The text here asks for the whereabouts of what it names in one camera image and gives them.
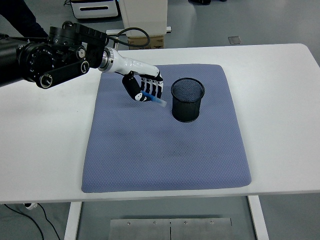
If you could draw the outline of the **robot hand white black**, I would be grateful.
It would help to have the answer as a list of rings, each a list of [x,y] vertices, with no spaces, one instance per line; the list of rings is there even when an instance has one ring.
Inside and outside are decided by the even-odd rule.
[[[123,57],[111,47],[105,48],[105,52],[107,55],[105,71],[123,76],[122,84],[133,100],[148,102],[162,97],[163,78],[156,66]]]

